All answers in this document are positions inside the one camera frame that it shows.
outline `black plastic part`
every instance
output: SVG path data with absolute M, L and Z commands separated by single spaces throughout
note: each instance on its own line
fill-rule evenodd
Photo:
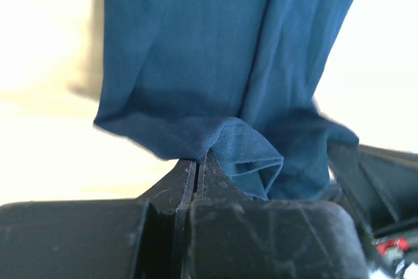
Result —
M 323 199 L 340 206 L 251 201 L 212 153 L 135 200 L 2 206 L 0 279 L 367 278 L 363 252 L 387 266 L 373 241 L 416 228 L 417 158 L 339 144 L 329 157 Z
M 329 145 L 330 167 L 375 238 L 418 228 L 418 157 L 369 146 Z
M 353 221 L 332 203 L 197 202 L 190 232 L 192 279 L 368 278 Z
M 2 206 L 0 278 L 135 278 L 148 210 L 135 201 Z

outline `white wall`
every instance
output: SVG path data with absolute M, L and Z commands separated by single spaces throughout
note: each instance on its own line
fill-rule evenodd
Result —
M 362 142 L 418 151 L 418 0 L 355 0 L 316 98 Z
M 0 4 L 0 205 L 136 197 L 171 170 L 93 128 L 97 101 L 71 93 L 100 90 L 100 0 Z

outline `teal garment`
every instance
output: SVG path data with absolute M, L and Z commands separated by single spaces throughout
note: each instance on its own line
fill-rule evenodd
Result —
M 163 159 L 213 150 L 264 200 L 316 198 L 327 141 L 358 143 L 312 102 L 352 0 L 104 1 L 99 127 Z

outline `scratch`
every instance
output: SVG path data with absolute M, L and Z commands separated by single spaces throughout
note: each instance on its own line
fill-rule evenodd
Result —
M 287 271 L 287 274 L 290 276 L 290 278 L 292 279 L 298 278 L 295 262 L 292 261 L 291 259 L 288 259 L 287 261 L 283 261 L 279 265 L 275 263 L 275 266 L 277 269 L 276 271 L 277 273 L 279 273 L 278 270 L 284 270 L 284 271 Z
M 165 192 L 168 192 L 168 191 L 170 191 L 170 189 L 164 189 L 164 190 L 162 190 L 162 191 L 158 192 L 157 194 L 155 194 L 155 195 L 154 195 L 154 197 L 158 197 L 158 196 L 160 196 L 161 194 L 164 194 Z
M 7 226 L 5 228 L 5 243 L 8 244 L 10 243 L 10 235 L 12 234 L 12 227 L 11 226 Z
M 269 244 L 270 244 L 270 251 L 272 252 L 272 257 L 274 260 L 277 260 L 277 250 L 276 250 L 276 239 L 274 236 L 274 226 L 275 226 L 275 219 L 274 213 L 272 210 L 268 211 L 268 235 L 269 235 Z
M 256 232 L 256 230 L 254 230 L 252 224 L 250 224 L 242 215 L 244 213 L 244 209 L 242 208 L 241 205 L 234 205 L 233 206 L 233 213 L 236 217 L 236 219 L 238 219 L 238 221 L 240 223 L 242 223 L 242 225 L 247 229 L 247 232 L 249 234 L 249 236 L 252 238 L 252 240 L 254 241 L 254 243 L 258 246 L 258 248 L 260 249 L 260 251 L 265 252 L 265 245 L 263 243 L 263 240 L 261 240 Z
M 293 259 L 297 259 L 300 256 L 303 256 L 308 251 L 308 246 L 311 243 L 311 238 L 309 236 L 305 237 L 302 241 L 302 245 L 293 253 Z
M 302 217 L 304 221 L 306 222 L 306 225 L 309 227 L 309 230 L 311 231 L 313 237 L 315 238 L 316 242 L 318 243 L 321 251 L 323 252 L 324 256 L 327 258 L 328 264 L 333 267 L 334 263 L 332 262 L 331 256 L 329 255 L 327 248 L 325 247 L 324 243 L 322 242 L 321 238 L 317 234 L 315 228 L 313 227 L 311 221 L 309 220 L 308 215 L 305 213 L 305 210 L 302 208 L 300 204 L 297 204 L 300 213 L 302 214 Z

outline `blue fabric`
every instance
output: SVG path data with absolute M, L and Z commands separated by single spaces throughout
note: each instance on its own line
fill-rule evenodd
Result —
M 312 96 L 352 0 L 104 0 L 95 124 L 163 159 L 213 150 L 258 199 L 312 199 L 327 141 Z

